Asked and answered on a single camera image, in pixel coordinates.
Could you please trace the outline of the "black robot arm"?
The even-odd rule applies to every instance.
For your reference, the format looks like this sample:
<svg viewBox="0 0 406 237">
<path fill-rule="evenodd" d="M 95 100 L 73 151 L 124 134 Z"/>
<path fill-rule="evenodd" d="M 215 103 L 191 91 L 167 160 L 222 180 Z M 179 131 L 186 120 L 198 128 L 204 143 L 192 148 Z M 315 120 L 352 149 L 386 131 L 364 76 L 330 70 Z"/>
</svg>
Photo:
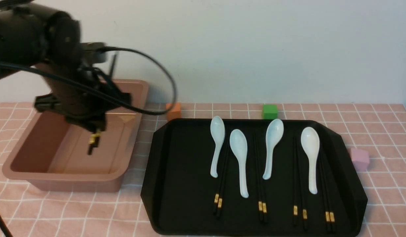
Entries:
<svg viewBox="0 0 406 237">
<path fill-rule="evenodd" d="M 44 81 L 51 93 L 37 96 L 34 108 L 52 112 L 67 123 L 89 132 L 106 129 L 106 113 L 118 105 L 84 90 L 50 78 L 57 75 L 131 104 L 130 93 L 105 82 L 93 67 L 107 59 L 104 42 L 81 42 L 81 24 L 67 12 L 31 0 L 0 1 L 0 62 L 27 66 L 48 74 Z"/>
</svg>

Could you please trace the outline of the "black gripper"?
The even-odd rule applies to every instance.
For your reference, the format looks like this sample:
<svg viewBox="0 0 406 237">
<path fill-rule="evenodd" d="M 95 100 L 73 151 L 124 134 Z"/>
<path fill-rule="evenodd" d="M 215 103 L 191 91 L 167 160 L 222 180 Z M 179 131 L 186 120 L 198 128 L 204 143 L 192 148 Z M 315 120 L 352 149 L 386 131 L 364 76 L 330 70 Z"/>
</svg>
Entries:
<svg viewBox="0 0 406 237">
<path fill-rule="evenodd" d="M 53 112 L 63 116 L 67 123 L 79 126 L 89 132 L 107 129 L 106 113 L 119 105 L 105 101 L 68 84 L 47 80 L 53 91 L 37 96 L 34 107 L 39 113 Z"/>
</svg>

